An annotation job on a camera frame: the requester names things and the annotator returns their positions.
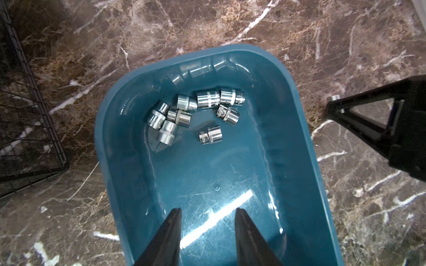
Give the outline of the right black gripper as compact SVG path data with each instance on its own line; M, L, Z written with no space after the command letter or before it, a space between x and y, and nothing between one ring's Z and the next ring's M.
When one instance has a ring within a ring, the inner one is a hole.
M387 123L353 109L393 99ZM326 115L388 159L392 168L426 180L426 76L413 76L364 93L330 97Z

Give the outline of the chrome socket one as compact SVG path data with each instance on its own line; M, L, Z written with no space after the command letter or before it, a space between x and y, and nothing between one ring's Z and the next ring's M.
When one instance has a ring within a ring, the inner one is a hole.
M165 145L172 146L175 140L175 134L177 129L177 124L166 120L160 128L156 139Z

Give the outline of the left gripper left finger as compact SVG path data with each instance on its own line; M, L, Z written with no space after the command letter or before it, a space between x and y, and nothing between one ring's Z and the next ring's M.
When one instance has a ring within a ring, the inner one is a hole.
M179 265L181 218L181 208L171 210L134 266Z

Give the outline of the chrome socket two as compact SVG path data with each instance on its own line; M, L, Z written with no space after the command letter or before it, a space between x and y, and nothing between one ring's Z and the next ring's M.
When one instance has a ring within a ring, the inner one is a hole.
M170 106L164 101L157 101L148 112L145 123L155 130L160 130L166 120L169 108Z

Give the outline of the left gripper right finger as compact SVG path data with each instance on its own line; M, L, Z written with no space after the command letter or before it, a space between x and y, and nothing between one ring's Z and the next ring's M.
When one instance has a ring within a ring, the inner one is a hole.
M242 208L237 208L235 213L235 237L238 266L282 265L248 213Z

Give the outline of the teal plastic storage box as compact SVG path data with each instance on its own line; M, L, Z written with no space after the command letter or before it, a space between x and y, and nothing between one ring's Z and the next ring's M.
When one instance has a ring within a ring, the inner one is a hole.
M221 87L245 93L235 126L201 109L168 146L145 123L159 100ZM198 133L216 125L223 140L201 144ZM237 208L283 265L343 265L296 84L270 53L227 45L142 66L105 96L94 140L127 265L173 208L182 211L182 266L237 264Z

